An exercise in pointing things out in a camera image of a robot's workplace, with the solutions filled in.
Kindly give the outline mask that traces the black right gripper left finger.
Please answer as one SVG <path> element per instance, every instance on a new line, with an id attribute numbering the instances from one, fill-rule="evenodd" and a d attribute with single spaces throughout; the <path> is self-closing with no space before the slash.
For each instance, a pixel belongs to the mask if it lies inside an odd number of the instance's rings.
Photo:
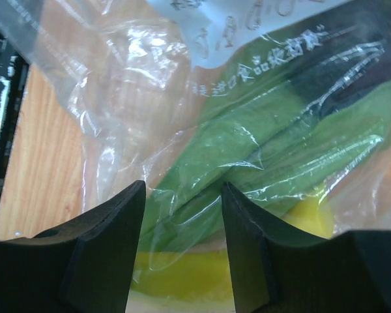
<path id="1" fill-rule="evenodd" d="M 0 241 L 0 312 L 124 312 L 145 198 L 136 181 L 32 238 Z"/>

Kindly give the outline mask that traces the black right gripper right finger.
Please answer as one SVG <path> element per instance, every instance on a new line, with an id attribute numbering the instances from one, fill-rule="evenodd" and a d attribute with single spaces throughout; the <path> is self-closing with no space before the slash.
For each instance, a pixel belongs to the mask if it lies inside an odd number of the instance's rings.
<path id="1" fill-rule="evenodd" d="M 237 312 L 391 312 L 391 230 L 323 239 L 231 183 L 222 216 Z"/>

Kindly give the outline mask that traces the fake green leafy vegetable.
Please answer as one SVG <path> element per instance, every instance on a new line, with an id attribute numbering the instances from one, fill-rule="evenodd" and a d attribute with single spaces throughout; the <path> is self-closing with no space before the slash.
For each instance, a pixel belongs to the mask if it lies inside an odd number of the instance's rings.
<path id="1" fill-rule="evenodd" d="M 391 80 L 322 119 L 293 89 L 296 65 L 344 25 L 391 23 L 391 1 L 348 1 L 248 43 L 220 78 L 194 137 L 151 192 L 142 252 L 183 252 L 223 227 L 221 189 L 231 183 L 285 215 L 325 179 L 391 143 Z"/>

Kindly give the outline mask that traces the clear zip top bag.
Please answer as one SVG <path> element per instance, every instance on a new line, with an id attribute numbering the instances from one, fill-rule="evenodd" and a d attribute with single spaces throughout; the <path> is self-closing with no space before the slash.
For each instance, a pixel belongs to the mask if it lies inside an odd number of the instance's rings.
<path id="1" fill-rule="evenodd" d="M 88 210 L 135 180 L 146 184 L 146 204 L 194 137 L 206 101 L 226 94 L 229 84 L 220 78 L 232 58 L 265 33 L 346 2 L 0 1 L 0 28 L 41 68 L 84 133 Z M 334 222 L 330 237 L 391 230 L 390 170 L 391 143 L 299 201 L 326 201 Z M 224 243 L 223 223 L 204 241 L 174 253 L 225 251 Z M 151 269 L 172 264 L 154 255 L 161 252 L 146 253 Z M 233 309 L 233 299 L 224 306 L 168 306 L 133 290 L 130 298 L 127 312 Z"/>

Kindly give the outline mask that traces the fake dark purple plum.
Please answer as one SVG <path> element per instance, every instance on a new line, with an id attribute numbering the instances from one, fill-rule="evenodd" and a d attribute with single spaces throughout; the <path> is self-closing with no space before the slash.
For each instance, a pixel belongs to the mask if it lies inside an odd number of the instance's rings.
<path id="1" fill-rule="evenodd" d="M 323 47 L 296 65 L 293 89 L 322 119 L 353 105 L 391 80 L 391 23 L 344 25 L 323 37 Z"/>

